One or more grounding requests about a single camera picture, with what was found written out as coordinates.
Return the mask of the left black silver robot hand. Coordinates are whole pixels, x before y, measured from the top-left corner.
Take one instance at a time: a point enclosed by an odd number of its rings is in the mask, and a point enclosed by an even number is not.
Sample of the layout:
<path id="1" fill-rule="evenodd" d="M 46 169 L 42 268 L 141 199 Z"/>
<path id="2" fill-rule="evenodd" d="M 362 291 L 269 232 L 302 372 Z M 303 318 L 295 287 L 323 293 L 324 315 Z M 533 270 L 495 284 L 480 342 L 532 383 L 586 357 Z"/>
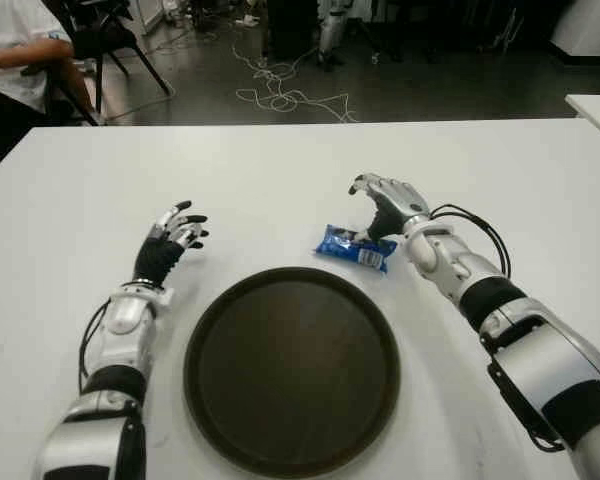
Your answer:
<path id="1" fill-rule="evenodd" d="M 208 217 L 187 214 L 191 206 L 190 200 L 176 203 L 154 221 L 136 255 L 132 282 L 161 288 L 186 250 L 204 247 L 202 238 L 209 235 L 204 229 Z"/>

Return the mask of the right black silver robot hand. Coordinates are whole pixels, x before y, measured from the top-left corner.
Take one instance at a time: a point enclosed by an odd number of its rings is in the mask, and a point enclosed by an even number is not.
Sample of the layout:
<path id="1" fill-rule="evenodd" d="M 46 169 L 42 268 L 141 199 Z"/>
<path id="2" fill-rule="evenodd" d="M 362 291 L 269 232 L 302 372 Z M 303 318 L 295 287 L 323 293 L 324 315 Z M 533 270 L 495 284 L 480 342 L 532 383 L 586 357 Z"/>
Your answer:
<path id="1" fill-rule="evenodd" d="M 348 193 L 364 192 L 375 204 L 376 213 L 360 238 L 377 242 L 390 235 L 404 233 L 405 225 L 416 218 L 428 219 L 430 209 L 423 197 L 407 182 L 373 173 L 358 175 Z"/>

